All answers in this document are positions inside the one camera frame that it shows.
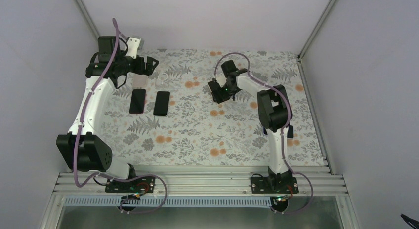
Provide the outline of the clear phone case with ring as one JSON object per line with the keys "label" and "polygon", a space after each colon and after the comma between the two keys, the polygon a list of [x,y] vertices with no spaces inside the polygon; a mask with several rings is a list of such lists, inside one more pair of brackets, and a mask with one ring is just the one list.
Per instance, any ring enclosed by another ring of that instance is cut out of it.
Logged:
{"label": "clear phone case with ring", "polygon": [[167,73],[160,73],[156,79],[155,87],[157,89],[168,89],[170,86],[170,76]]}

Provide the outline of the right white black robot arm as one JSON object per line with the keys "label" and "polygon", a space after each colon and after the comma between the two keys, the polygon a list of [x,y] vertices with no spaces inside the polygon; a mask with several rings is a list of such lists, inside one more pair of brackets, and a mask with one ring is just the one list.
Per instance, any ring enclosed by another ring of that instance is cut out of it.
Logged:
{"label": "right white black robot arm", "polygon": [[266,130],[270,149],[268,175],[265,184],[274,193],[280,193],[293,184],[293,176],[286,163],[285,144],[292,112],[285,88],[264,83],[247,69],[238,69],[232,60],[221,65],[225,83],[216,78],[208,83],[213,100],[220,104],[244,90],[257,98],[258,118]]}

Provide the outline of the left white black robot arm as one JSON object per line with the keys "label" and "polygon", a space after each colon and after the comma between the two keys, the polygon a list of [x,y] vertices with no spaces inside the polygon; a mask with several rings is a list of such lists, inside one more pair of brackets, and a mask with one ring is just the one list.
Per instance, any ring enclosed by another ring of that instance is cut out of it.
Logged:
{"label": "left white black robot arm", "polygon": [[85,71],[86,82],[82,103],[76,119],[66,134],[57,136],[56,145],[71,170],[106,174],[118,179],[126,192],[137,187],[133,167],[117,160],[101,133],[104,107],[111,94],[121,87],[118,78],[128,73],[150,76],[159,64],[152,57],[140,57],[137,52],[143,40],[136,37],[98,38],[94,53]]}

